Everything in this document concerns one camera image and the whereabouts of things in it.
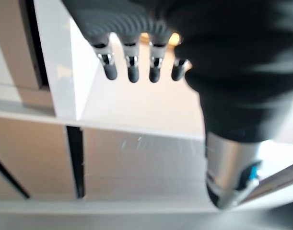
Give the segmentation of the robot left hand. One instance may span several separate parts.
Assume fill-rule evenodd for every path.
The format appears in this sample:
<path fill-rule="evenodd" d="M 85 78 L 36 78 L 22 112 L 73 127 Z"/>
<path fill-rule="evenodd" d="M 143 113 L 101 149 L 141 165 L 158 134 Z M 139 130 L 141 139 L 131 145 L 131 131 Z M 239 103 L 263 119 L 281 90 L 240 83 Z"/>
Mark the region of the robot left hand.
<path fill-rule="evenodd" d="M 262 146 L 293 103 L 293 0 L 66 0 L 83 36 L 178 32 L 205 124 L 206 187 L 219 209 L 258 185 Z"/>

